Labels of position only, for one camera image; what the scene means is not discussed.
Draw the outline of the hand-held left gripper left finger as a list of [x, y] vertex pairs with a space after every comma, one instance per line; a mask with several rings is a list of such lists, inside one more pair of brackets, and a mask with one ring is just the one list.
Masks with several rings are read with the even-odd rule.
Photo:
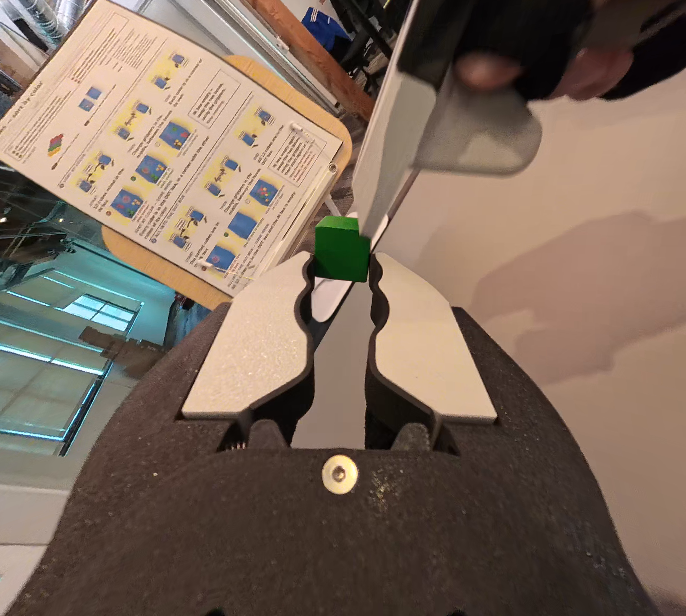
[[313, 256], [262, 274], [228, 308], [181, 408], [188, 420], [298, 421], [313, 402]]

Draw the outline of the wooden beam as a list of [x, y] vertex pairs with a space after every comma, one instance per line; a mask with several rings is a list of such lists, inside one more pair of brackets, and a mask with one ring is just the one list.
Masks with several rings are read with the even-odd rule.
[[366, 122], [371, 120], [373, 99], [349, 77], [281, 0], [245, 1], [346, 111]]

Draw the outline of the blue jacket white stripes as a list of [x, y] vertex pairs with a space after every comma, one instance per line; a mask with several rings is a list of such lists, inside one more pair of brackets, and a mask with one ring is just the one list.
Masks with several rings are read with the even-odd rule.
[[350, 49], [352, 40], [335, 18], [310, 6], [305, 12], [301, 23], [307, 32], [337, 63], [343, 62]]

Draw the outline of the instruction sheet on black board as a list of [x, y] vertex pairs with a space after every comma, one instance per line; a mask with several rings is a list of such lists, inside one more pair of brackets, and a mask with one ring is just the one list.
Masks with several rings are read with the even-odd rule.
[[298, 248], [342, 141], [193, 41], [96, 0], [1, 119], [1, 160], [233, 297]]

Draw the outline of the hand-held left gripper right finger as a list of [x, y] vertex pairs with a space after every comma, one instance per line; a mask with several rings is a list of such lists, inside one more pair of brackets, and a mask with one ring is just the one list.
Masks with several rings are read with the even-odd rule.
[[450, 303], [385, 253], [369, 275], [368, 410], [385, 425], [493, 424], [497, 412]]

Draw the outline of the green wooden cube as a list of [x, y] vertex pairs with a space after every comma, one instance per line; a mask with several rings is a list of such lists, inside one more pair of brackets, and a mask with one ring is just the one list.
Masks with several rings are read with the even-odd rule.
[[314, 275], [322, 279], [365, 283], [371, 241], [359, 233], [355, 217], [325, 216], [315, 227]]

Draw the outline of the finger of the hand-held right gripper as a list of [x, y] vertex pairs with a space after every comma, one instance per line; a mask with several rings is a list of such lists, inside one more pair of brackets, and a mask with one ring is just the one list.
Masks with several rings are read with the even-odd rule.
[[403, 72], [390, 72], [368, 126], [353, 175], [359, 234], [371, 239], [412, 165], [433, 111], [436, 90]]
[[460, 175], [516, 175], [541, 145], [543, 127], [512, 88], [474, 91], [445, 82], [419, 142], [414, 167]]

